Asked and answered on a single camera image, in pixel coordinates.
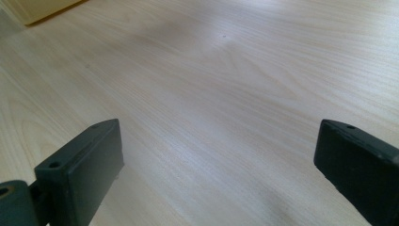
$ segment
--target screw hole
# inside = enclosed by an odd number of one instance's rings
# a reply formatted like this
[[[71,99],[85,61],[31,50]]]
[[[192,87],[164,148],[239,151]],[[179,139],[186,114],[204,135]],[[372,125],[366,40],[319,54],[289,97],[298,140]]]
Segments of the screw hole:
[[[0,188],[0,196],[6,195],[9,192],[8,187]]]
[[[61,164],[59,164],[59,162],[54,162],[52,164],[49,165],[49,168],[57,168],[59,167]]]

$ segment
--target wood grain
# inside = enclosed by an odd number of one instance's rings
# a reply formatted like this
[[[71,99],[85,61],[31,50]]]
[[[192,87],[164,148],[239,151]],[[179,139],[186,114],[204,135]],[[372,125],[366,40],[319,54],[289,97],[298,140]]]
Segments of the wood grain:
[[[399,147],[397,1],[90,0],[0,11],[0,180],[119,118],[91,225],[368,225],[312,163],[321,119]]]

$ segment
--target light wood floor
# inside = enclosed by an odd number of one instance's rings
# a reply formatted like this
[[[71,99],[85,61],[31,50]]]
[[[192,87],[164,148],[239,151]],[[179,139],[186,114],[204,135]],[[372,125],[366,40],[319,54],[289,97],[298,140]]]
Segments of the light wood floor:
[[[0,11],[0,180],[119,118],[91,225],[367,225],[312,163],[321,119],[399,147],[396,0],[89,0]]]

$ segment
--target black plastic bracket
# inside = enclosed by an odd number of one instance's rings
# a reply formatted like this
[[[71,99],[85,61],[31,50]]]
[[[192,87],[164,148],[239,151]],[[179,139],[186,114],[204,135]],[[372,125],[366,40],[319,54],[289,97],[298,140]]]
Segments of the black plastic bracket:
[[[120,124],[90,126],[35,167],[37,181],[0,184],[2,226],[87,226],[123,167]]]
[[[399,225],[399,150],[355,126],[323,120],[314,165],[372,225]]]

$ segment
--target wooden floor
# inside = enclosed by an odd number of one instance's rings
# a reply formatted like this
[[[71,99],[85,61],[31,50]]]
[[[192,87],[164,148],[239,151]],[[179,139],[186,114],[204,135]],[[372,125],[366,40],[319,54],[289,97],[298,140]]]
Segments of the wooden floor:
[[[0,11],[0,180],[120,119],[91,225],[368,225],[312,163],[321,119],[399,147],[395,0],[89,0]]]

